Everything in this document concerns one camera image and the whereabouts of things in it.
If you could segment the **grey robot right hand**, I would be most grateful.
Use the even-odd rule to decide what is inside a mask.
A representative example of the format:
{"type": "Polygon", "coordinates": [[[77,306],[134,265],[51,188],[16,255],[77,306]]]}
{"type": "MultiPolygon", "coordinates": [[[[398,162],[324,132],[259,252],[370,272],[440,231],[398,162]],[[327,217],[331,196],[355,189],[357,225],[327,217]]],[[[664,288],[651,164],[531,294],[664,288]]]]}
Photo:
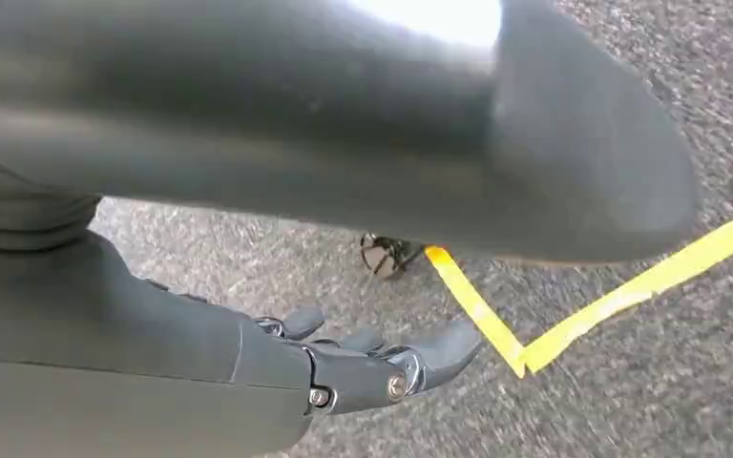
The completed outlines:
{"type": "Polygon", "coordinates": [[[550,1],[0,1],[0,457],[252,457],[476,356],[133,275],[104,198],[548,263],[686,239],[688,143],[550,1]]]}

